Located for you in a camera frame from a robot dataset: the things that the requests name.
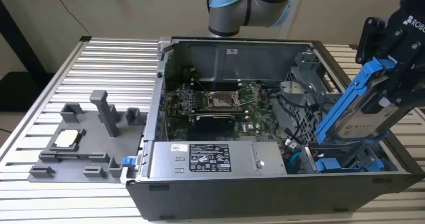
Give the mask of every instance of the white wall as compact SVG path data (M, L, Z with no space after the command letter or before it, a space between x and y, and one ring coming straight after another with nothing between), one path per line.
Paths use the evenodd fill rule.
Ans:
M387 18L400 0L301 0L289 39L359 44L369 16Z
M92 36L208 36L205 0L63 0ZM84 29L59 0L3 0L44 66L55 71ZM276 38L280 28L244 28L241 37Z
M205 0L63 1L98 37L208 35ZM3 0L3 3L47 70L56 71L79 38L87 35L84 29L59 0ZM397 4L399 0L301 0L289 38L357 43L365 18L369 15L387 16ZM240 37L287 38L288 30L243 27Z

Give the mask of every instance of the motherboard chip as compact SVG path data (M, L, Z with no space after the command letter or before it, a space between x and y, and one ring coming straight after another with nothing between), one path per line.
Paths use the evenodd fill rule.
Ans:
M221 107L233 107L233 99L231 92L215 92L211 93L212 95L212 107L221 108Z
M220 133L235 129L235 116L207 114L199 115L195 120L197 132Z

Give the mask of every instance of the power supply label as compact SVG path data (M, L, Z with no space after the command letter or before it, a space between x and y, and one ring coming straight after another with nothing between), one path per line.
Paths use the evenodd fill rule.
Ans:
M228 144L191 144L189 170L192 172L231 172Z

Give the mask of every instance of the motherboard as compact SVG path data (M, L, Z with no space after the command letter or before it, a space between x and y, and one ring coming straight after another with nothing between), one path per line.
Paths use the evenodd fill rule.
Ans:
M169 140L280 141L283 135L263 84L240 82L220 87L195 81L167 92Z

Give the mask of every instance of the barcode sticker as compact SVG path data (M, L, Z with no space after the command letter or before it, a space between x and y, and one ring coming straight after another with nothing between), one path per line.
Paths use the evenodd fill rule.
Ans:
M188 145L187 144L172 144L172 152L187 152Z

